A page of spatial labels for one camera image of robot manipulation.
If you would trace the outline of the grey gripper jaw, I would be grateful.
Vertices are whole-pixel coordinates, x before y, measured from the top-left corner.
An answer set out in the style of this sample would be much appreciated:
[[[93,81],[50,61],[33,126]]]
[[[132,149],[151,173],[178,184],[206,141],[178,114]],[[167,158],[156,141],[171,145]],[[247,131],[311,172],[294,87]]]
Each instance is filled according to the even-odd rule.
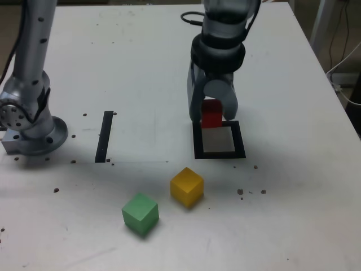
[[[211,80],[204,86],[206,97],[220,101],[223,110],[223,117],[226,120],[233,120],[238,110],[238,101],[234,87],[227,81]]]

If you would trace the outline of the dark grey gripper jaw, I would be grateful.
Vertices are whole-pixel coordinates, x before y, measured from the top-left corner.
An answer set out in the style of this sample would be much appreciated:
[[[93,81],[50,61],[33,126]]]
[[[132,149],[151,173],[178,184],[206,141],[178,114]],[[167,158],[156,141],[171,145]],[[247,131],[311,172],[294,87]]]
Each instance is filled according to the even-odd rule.
[[[201,107],[205,98],[204,86],[207,82],[205,72],[191,60],[187,77],[187,95],[189,116],[193,123],[201,121]]]

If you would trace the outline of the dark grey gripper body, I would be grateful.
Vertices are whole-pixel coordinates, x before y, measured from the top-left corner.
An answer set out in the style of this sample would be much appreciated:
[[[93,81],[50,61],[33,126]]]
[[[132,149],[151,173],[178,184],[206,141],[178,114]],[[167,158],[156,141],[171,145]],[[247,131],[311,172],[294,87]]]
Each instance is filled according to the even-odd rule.
[[[210,81],[221,80],[226,82],[228,85],[234,84],[234,74],[233,73],[211,73],[205,70],[200,69],[197,75],[197,84],[206,84]]]

